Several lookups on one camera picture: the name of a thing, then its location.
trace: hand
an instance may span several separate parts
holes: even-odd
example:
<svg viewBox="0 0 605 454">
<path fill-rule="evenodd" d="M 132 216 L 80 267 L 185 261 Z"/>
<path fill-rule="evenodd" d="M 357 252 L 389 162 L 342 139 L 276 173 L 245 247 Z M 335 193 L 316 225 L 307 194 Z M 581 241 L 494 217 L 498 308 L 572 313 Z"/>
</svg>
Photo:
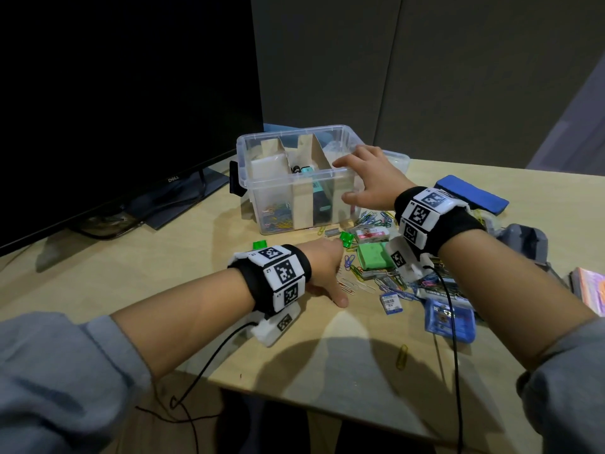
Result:
<svg viewBox="0 0 605 454">
<path fill-rule="evenodd" d="M 314 295 L 327 295 L 338 307 L 347 307 L 349 299 L 337 283 L 337 271 L 343 259 L 340 239 L 319 238 L 297 247 L 311 264 L 311 280 L 307 290 Z"/>
<path fill-rule="evenodd" d="M 352 154 L 336 159 L 332 165 L 350 167 L 364 181 L 365 190 L 343 194 L 343 202 L 349 205 L 371 210 L 393 210 L 395 199 L 403 191 L 417 186 L 392 165 L 377 146 L 359 144 Z"/>
</svg>

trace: right hand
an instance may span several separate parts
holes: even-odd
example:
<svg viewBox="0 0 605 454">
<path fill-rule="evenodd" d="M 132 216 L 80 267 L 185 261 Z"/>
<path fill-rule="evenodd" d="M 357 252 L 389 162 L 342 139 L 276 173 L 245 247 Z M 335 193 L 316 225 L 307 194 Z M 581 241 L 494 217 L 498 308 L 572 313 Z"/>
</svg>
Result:
<svg viewBox="0 0 605 454">
<path fill-rule="evenodd" d="M 346 192 L 343 202 L 371 210 L 393 210 L 395 199 L 403 191 L 417 186 L 392 165 L 382 149 L 359 144 L 352 154 L 336 159 L 334 167 L 350 167 L 366 186 L 359 192 Z"/>
</svg>

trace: wrist-mounted device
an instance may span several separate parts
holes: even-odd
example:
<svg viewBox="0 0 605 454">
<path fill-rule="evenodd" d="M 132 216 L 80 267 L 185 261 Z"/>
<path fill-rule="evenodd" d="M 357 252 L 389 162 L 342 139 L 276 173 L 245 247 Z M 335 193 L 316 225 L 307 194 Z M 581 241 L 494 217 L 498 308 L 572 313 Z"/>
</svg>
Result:
<svg viewBox="0 0 605 454">
<path fill-rule="evenodd" d="M 436 188 L 417 186 L 395 201 L 400 236 L 387 244 L 387 252 L 405 282 L 415 282 L 431 272 L 427 253 L 437 256 L 441 246 L 457 234 L 484 229 L 469 215 L 469 205 Z"/>
<path fill-rule="evenodd" d="M 271 346 L 300 314 L 296 300 L 304 295 L 311 279 L 307 257 L 293 245 L 273 245 L 235 253 L 228 267 L 240 271 L 254 298 L 255 311 L 265 314 L 252 333 Z"/>
</svg>

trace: desk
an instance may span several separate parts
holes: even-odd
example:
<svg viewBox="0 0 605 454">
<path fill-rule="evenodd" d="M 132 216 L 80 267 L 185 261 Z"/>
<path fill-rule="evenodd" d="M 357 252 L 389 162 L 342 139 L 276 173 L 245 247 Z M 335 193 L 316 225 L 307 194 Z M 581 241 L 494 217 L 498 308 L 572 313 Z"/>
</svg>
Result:
<svg viewBox="0 0 605 454">
<path fill-rule="evenodd" d="M 509 199 L 503 224 L 543 230 L 549 261 L 560 275 L 576 266 L 605 272 L 599 234 L 605 178 L 422 160 L 414 160 L 409 171 L 412 181 L 426 185 L 447 174 Z M 223 188 L 157 232 L 140 228 L 112 242 L 94 242 L 63 231 L 16 258 L 3 257 L 0 268 L 14 261 L 0 272 L 0 320 L 60 311 L 87 321 L 222 269 L 231 254 L 259 240 L 250 208 Z M 316 237 L 314 230 L 301 230 L 267 241 Z M 377 294 L 358 290 L 346 310 L 327 298 L 304 298 L 301 306 L 300 318 L 271 348 L 236 338 L 209 368 L 209 381 L 438 444 L 455 443 L 452 351 L 443 338 L 424 331 L 419 303 L 404 303 L 403 313 L 386 316 Z M 217 341 L 181 368 L 199 372 Z M 395 361 L 402 344 L 409 356 L 399 371 Z M 460 346 L 459 360 L 466 444 L 484 452 L 539 452 L 540 437 L 515 392 L 522 368 L 493 333 L 479 327 L 475 342 Z"/>
</svg>

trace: blue paper clip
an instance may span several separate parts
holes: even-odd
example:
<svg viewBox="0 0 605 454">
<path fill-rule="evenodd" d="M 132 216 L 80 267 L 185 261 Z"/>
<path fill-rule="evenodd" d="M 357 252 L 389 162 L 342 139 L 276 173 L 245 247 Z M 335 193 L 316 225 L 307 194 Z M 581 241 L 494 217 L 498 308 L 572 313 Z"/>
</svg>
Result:
<svg viewBox="0 0 605 454">
<path fill-rule="evenodd" d="M 354 259 L 355 259 L 355 255 L 346 255 L 344 257 L 344 268 L 347 271 L 351 270 L 351 265 L 353 264 Z"/>
</svg>

